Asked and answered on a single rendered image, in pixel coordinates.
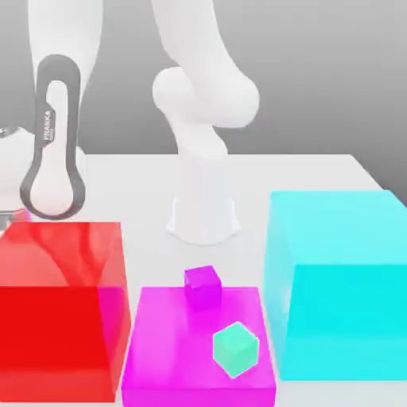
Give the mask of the small purple cube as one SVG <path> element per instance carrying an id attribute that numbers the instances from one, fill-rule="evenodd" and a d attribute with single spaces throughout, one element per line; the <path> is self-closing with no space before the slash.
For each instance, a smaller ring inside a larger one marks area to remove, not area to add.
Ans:
<path id="1" fill-rule="evenodd" d="M 192 310 L 219 307 L 222 291 L 222 282 L 212 265 L 184 271 L 184 293 Z"/>

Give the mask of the small green cube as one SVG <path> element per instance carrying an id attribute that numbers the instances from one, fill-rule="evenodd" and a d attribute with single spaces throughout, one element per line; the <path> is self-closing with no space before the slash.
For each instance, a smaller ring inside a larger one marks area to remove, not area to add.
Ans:
<path id="1" fill-rule="evenodd" d="M 212 358 L 232 379 L 258 364 L 259 349 L 259 338 L 240 321 L 212 336 Z"/>

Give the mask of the large magenta box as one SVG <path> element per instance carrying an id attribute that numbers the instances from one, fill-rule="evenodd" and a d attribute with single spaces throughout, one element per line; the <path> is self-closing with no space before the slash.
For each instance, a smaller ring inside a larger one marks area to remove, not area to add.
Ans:
<path id="1" fill-rule="evenodd" d="M 259 360 L 230 378 L 212 357 L 212 336 L 236 321 L 259 339 Z M 225 287 L 221 306 L 202 312 L 190 310 L 181 287 L 141 289 L 123 407 L 274 407 L 275 397 L 258 288 Z"/>

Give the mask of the large cyan box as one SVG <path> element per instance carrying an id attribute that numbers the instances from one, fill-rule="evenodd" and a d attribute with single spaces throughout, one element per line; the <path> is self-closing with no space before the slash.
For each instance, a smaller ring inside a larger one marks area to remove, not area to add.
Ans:
<path id="1" fill-rule="evenodd" d="M 392 192 L 273 192 L 263 293 L 281 379 L 407 381 L 407 207 Z"/>

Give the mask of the large red box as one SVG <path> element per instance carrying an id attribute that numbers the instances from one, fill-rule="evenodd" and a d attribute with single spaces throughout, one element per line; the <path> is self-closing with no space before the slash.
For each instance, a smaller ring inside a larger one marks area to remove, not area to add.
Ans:
<path id="1" fill-rule="evenodd" d="M 0 235 L 0 401 L 114 401 L 129 333 L 119 223 Z"/>

